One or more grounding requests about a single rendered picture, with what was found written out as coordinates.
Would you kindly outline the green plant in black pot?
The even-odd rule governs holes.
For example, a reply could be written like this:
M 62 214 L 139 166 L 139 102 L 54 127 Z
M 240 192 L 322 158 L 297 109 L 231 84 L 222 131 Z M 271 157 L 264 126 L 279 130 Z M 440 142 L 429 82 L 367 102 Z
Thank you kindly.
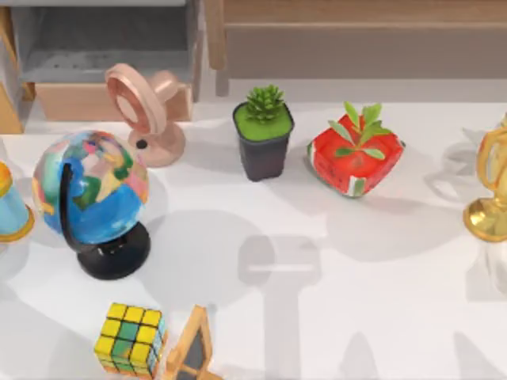
M 258 182 L 279 177 L 295 126 L 284 92 L 273 84 L 252 88 L 234 108 L 232 119 L 247 178 Z

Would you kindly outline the plant in red watermelon pot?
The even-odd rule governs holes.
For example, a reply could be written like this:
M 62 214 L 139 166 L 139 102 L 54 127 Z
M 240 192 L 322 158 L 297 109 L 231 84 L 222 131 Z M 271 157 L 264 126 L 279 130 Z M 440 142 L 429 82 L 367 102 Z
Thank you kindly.
M 307 145 L 315 176 L 343 196 L 359 198 L 370 192 L 398 163 L 404 142 L 380 119 L 382 105 L 359 112 L 346 101 L 345 114 Z

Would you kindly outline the pink desk fan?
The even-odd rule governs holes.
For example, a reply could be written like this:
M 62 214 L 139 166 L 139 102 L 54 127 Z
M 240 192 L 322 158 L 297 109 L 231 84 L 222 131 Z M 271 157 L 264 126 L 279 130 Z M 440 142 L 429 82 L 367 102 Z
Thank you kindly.
M 109 96 L 132 129 L 129 144 L 151 168 L 177 161 L 185 149 L 182 129 L 168 116 L 167 102 L 181 84 L 172 72 L 160 70 L 144 77 L 126 63 L 117 63 L 105 73 Z

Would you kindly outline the colourful globe on black stand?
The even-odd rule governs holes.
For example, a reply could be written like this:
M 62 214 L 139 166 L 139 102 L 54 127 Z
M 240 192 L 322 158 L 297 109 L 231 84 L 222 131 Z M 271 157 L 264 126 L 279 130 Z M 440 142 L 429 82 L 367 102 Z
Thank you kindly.
M 82 131 L 52 143 L 32 175 L 32 198 L 82 269 L 96 279 L 131 275 L 151 238 L 139 215 L 149 197 L 147 167 L 122 139 Z

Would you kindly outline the wooden framed blackboard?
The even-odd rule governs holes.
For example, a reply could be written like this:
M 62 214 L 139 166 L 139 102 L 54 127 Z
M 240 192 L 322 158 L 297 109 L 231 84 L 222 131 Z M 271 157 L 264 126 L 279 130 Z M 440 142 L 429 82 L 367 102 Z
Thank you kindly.
M 208 312 L 195 305 L 177 344 L 166 359 L 163 380 L 224 380 L 208 368 L 212 359 L 212 339 Z

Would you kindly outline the wooden cupboard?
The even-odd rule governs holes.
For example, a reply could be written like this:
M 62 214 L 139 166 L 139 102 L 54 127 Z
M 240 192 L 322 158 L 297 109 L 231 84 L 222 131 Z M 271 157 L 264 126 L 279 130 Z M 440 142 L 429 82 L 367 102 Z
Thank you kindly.
M 429 83 L 460 97 L 507 87 L 507 0 L 203 0 L 216 90 L 307 84 L 371 97 Z

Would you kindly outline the yellow puzzle cube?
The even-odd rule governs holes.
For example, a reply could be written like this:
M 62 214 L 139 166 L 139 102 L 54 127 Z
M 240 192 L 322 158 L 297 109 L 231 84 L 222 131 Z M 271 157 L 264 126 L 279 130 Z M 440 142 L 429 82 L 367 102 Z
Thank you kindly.
M 167 338 L 161 311 L 114 302 L 94 353 L 109 373 L 155 380 Z

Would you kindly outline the pale wooden drawer front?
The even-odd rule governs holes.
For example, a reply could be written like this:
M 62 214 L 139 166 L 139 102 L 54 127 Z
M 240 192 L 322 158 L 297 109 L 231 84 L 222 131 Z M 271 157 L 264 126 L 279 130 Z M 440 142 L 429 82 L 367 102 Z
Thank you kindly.
M 36 83 L 35 91 L 50 121 L 116 122 L 123 119 L 103 83 Z M 166 108 L 172 120 L 191 120 L 192 87 L 181 85 L 177 95 L 166 102 Z

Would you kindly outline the grey pierced drawer inside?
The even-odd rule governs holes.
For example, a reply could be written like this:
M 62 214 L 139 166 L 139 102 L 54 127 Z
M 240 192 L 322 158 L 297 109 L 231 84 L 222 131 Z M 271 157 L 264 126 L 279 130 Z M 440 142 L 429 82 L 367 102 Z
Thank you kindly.
M 193 79 L 199 0 L 10 0 L 20 76 L 101 83 L 126 63 Z

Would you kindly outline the gold trophy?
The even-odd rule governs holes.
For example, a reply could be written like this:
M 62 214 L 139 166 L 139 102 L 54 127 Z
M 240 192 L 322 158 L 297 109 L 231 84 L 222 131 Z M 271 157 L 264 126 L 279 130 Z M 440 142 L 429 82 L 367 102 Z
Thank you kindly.
M 491 195 L 468 204 L 464 225 L 483 241 L 507 241 L 507 113 L 495 129 L 484 134 L 476 154 L 476 173 Z

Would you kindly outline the blue and orange cone toy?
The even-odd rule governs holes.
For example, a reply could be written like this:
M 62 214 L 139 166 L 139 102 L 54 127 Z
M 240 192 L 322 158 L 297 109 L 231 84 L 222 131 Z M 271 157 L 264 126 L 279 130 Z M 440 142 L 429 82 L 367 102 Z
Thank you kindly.
M 0 161 L 0 242 L 22 239 L 33 228 L 32 209 L 13 184 L 8 166 Z

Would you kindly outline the wooden cabinet with drawer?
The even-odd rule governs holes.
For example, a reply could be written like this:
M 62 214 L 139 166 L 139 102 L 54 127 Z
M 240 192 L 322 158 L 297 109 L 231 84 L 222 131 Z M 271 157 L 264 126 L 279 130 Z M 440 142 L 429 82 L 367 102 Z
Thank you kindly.
M 0 134 L 24 133 L 20 105 L 35 97 L 34 84 L 19 78 L 10 8 L 0 6 Z

